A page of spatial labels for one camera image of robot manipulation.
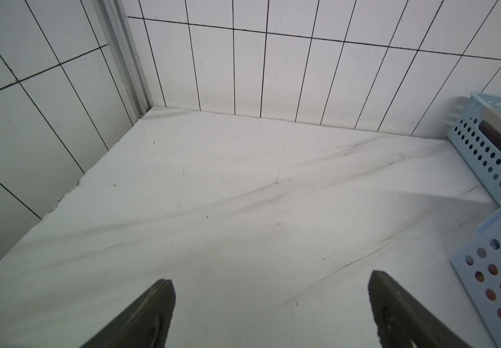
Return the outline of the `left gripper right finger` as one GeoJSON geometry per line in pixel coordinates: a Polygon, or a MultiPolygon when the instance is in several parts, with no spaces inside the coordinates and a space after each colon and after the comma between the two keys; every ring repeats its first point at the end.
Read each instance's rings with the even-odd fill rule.
{"type": "Polygon", "coordinates": [[[368,294],[382,347],[468,347],[384,271],[371,273],[368,294]]]}

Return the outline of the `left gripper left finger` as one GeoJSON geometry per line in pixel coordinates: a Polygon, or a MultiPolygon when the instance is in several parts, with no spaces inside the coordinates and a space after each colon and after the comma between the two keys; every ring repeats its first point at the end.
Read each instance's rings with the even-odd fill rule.
{"type": "Polygon", "coordinates": [[[164,347],[176,302],[171,280],[159,279],[84,347],[164,347]]]}

